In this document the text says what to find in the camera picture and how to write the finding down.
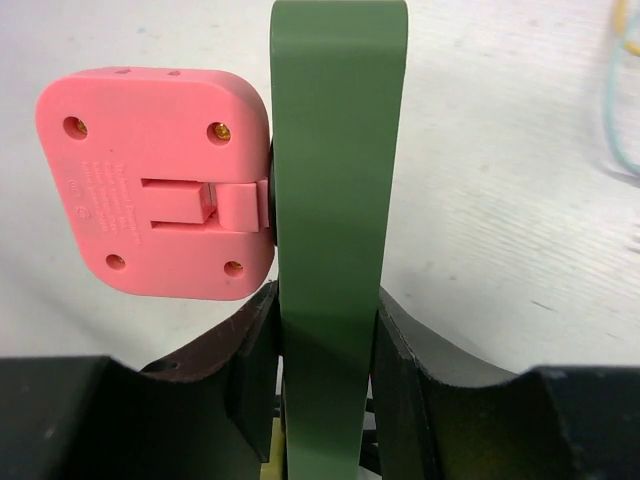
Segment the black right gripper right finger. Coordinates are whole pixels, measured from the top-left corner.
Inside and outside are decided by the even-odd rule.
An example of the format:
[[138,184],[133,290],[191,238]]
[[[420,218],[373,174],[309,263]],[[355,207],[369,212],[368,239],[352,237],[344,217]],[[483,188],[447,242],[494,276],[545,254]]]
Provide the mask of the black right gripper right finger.
[[372,390],[386,479],[635,479],[639,371],[521,374],[457,347],[380,295]]

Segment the pink plug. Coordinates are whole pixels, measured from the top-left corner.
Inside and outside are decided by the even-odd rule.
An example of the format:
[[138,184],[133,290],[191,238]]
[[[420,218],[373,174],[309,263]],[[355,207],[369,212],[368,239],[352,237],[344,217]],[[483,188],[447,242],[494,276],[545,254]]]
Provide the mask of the pink plug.
[[264,103],[219,70],[106,67],[48,85],[35,111],[87,267],[135,295],[239,300],[265,280]]

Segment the green power strip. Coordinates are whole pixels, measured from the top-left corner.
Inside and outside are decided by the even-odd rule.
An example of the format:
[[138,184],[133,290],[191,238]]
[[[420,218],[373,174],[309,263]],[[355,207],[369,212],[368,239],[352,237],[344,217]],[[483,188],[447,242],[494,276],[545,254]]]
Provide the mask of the green power strip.
[[272,8],[292,479],[358,473],[407,43],[402,1],[278,1]]

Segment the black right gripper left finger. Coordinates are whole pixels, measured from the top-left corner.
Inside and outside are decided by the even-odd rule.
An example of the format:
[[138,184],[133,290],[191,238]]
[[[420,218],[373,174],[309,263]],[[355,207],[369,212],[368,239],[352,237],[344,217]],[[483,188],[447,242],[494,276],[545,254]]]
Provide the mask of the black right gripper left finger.
[[141,370],[1,362],[5,479],[256,479],[270,453],[278,286]]

